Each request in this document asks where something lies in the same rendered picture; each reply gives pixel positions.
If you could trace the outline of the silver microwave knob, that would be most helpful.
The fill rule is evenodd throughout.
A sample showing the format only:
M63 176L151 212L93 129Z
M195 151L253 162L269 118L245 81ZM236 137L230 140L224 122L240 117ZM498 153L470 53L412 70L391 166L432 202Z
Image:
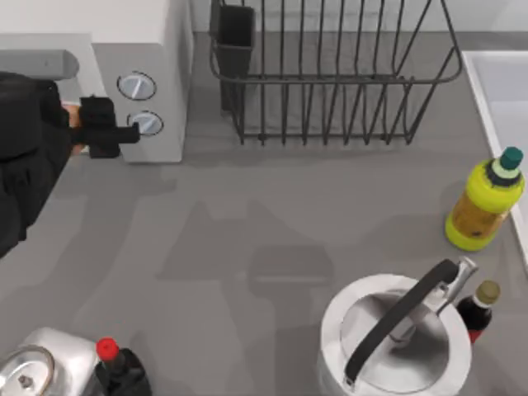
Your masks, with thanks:
M152 111L141 111L127 117L127 124L136 124L142 136L154 136L163 130L162 118Z
M157 91L156 82L149 75L140 72L118 77L117 87L131 101L147 101Z

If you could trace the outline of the pale microwave door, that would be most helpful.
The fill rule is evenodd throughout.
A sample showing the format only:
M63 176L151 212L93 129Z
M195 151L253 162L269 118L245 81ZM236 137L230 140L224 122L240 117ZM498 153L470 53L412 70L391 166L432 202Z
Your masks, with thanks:
M82 97L106 95L92 38L87 33L0 33L0 50L67 50L79 62L76 78L53 81L61 102L79 103Z

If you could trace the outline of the pale microwave oven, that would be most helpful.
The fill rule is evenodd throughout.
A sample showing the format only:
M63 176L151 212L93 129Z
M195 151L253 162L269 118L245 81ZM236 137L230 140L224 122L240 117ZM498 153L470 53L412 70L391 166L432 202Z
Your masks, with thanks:
M194 51L190 0L0 0L0 33L87 33L92 38L116 122L151 111L163 130L120 151L128 163L178 163L186 134ZM140 72L157 86L147 101L118 90L120 76Z

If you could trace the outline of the black cutlery holder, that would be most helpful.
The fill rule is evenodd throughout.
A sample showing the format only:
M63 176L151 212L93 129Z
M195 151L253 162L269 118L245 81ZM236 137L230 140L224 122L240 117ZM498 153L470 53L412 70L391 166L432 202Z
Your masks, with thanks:
M219 66L221 110L233 109L231 97L236 82L244 81L250 69L255 38L255 9L210 0L210 37Z

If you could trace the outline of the black bottle with red cap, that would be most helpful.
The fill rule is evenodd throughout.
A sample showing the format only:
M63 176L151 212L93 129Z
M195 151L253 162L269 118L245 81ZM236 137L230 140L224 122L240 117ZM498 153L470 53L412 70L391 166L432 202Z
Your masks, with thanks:
M96 353L95 374L104 396L153 396L144 365L132 350L103 337L96 342Z

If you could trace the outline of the yellow-green bottle with green cap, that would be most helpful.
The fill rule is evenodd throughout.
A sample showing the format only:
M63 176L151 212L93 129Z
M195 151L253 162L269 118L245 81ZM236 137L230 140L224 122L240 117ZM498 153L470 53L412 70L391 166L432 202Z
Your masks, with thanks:
M445 220L449 242L466 252L489 245L525 190L524 153L515 146L478 163Z

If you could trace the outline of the white sink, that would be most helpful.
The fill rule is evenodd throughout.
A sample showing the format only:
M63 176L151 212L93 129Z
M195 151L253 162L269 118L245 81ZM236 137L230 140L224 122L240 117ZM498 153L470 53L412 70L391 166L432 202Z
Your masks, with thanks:
M462 56L492 155L510 146L524 153L526 186L511 218L528 274L528 50L466 50Z

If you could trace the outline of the dark bottle with olive cap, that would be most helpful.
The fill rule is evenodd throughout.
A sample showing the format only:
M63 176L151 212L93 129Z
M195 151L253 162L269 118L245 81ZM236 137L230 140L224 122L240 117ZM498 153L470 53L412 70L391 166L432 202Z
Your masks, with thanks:
M471 344L479 339L490 324L493 316L492 307L500 295L500 285L496 281L485 280L472 295L464 297L456 305L467 328Z

